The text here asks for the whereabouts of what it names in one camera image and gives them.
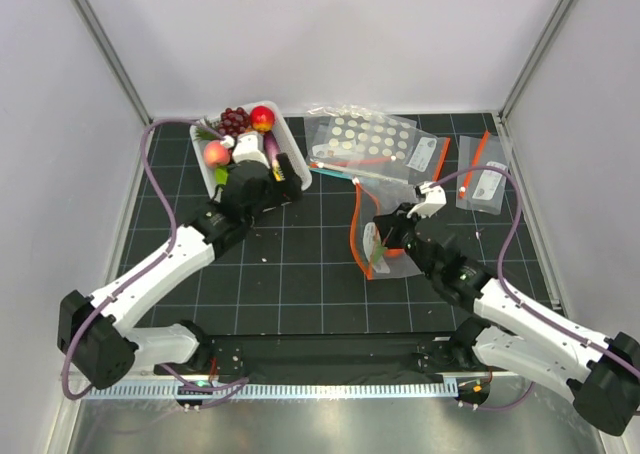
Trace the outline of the orange toy carrot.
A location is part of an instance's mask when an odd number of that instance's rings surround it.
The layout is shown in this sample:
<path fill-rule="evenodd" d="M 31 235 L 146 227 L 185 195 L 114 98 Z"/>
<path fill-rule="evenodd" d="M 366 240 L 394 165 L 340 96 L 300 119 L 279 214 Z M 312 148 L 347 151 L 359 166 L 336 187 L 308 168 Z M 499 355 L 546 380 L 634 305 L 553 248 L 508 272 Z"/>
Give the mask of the orange toy carrot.
<path fill-rule="evenodd" d="M 385 259 L 396 259 L 402 257 L 404 254 L 405 251 L 402 248 L 385 248 L 383 257 Z"/>

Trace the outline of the clear zip bag orange zipper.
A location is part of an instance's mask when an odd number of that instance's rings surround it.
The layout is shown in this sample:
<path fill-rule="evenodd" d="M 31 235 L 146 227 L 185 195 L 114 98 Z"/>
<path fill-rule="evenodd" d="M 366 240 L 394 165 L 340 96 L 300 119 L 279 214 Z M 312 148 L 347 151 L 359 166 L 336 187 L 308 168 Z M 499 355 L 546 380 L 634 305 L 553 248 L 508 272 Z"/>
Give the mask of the clear zip bag orange zipper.
<path fill-rule="evenodd" d="M 407 278 L 421 271 L 404 254 L 385 259 L 381 236 L 373 218 L 392 213 L 402 202 L 415 203 L 414 189 L 406 184 L 376 178 L 354 178 L 355 207 L 351 219 L 349 244 L 356 264 L 367 280 Z"/>

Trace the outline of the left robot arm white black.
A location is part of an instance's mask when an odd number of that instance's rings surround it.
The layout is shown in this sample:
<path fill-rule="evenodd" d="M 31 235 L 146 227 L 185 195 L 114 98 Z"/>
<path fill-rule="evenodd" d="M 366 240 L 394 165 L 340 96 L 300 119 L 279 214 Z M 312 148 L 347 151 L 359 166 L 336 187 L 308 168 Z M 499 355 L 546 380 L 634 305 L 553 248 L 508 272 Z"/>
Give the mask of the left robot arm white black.
<path fill-rule="evenodd" d="M 59 350 L 91 387 L 103 390 L 132 370 L 162 364 L 200 374 L 211 364 L 211 338 L 192 321 L 141 328 L 139 321 L 183 281 L 239 244 L 268 210 L 302 196 L 301 177 L 289 156 L 271 165 L 245 160 L 231 168 L 218 197 L 211 198 L 155 252 L 88 296 L 78 291 L 60 303 Z"/>

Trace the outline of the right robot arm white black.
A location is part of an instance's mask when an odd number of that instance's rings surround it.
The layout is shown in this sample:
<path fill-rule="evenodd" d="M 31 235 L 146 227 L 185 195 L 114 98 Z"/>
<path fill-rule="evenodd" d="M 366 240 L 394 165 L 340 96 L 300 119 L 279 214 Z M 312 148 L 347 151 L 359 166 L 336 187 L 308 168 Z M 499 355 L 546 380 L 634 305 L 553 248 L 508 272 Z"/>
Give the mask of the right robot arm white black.
<path fill-rule="evenodd" d="M 437 221 L 407 203 L 375 217 L 383 244 L 402 249 L 449 304 L 469 313 L 454 333 L 453 363 L 516 373 L 569 401 L 594 428 L 622 435 L 639 412 L 639 343 L 581 326 L 521 294 L 465 255 Z"/>

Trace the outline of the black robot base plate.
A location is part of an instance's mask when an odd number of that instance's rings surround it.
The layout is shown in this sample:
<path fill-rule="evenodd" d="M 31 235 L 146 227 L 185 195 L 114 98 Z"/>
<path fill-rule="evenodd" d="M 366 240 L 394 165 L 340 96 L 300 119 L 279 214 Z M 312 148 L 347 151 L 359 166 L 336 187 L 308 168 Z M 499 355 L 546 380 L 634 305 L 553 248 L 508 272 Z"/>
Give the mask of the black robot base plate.
<path fill-rule="evenodd" d="M 195 367 L 173 364 L 183 376 L 222 382 L 247 377 L 270 385 L 401 385 L 438 382 L 446 375 L 484 376 L 488 368 L 450 342 L 449 332 L 235 335 L 211 338 Z"/>

